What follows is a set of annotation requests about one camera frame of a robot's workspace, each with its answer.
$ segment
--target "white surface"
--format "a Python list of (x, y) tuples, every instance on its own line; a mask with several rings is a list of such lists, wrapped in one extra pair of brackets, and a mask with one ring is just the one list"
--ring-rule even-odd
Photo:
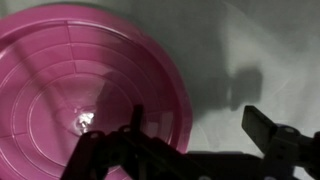
[[(49, 2), (0, 0), (0, 14)], [(320, 1), (88, 2), (135, 23), (170, 54), (193, 102), (189, 150), (259, 154), (240, 126), (246, 104), (308, 136), (320, 130)]]

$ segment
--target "pink plastic bowl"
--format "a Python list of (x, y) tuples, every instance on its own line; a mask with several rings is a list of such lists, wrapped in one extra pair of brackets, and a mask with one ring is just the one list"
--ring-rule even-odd
[[(0, 21), (0, 179), (58, 179), (85, 131), (117, 130), (133, 105), (143, 131), (186, 151), (192, 125), (177, 69), (128, 22), (82, 6)], [(125, 179), (119, 167), (107, 179)]]

